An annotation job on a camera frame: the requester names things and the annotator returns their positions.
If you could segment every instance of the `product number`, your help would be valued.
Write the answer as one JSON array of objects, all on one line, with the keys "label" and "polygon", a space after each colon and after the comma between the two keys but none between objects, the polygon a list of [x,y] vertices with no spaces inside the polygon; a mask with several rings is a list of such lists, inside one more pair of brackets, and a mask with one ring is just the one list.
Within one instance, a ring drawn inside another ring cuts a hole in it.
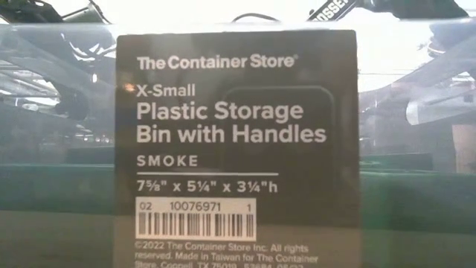
[{"label": "product number", "polygon": [[151,202],[140,202],[139,203],[140,210],[152,210],[152,203]]},{"label": "product number", "polygon": [[170,202],[172,211],[221,211],[220,202]]}]

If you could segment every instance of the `barcode sticker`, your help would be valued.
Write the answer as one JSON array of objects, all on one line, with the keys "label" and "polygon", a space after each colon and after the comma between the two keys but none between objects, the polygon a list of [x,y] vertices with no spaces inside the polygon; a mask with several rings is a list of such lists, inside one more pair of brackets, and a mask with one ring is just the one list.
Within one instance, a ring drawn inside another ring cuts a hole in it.
[{"label": "barcode sticker", "polygon": [[136,197],[136,239],[256,241],[256,199]]}]

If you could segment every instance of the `barcode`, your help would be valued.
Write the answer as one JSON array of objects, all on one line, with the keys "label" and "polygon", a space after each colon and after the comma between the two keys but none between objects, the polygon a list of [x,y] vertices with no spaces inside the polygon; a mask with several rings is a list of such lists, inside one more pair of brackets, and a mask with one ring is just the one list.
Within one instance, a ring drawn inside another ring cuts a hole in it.
[{"label": "barcode", "polygon": [[[256,240],[255,199],[138,197],[137,201],[149,204],[136,209],[137,239]],[[170,204],[177,202],[212,202],[219,204],[219,211],[174,211]]]}]

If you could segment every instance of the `plastic storage bin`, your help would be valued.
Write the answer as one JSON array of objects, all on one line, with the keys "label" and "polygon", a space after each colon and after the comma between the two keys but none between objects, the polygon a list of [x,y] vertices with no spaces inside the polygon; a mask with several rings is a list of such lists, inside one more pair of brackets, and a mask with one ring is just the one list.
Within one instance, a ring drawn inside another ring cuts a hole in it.
[{"label": "plastic storage bin", "polygon": [[[434,27],[451,40],[436,58]],[[365,267],[474,267],[476,20],[352,28]],[[86,69],[68,44],[127,33],[0,28],[0,267],[112,265],[115,56]]]}]

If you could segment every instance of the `dark gray label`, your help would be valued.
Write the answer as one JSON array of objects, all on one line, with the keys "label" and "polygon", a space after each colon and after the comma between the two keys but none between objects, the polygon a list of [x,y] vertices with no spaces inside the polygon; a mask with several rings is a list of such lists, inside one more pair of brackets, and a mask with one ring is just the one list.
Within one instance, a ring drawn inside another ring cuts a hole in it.
[{"label": "dark gray label", "polygon": [[115,267],[358,267],[356,36],[121,36]]}]

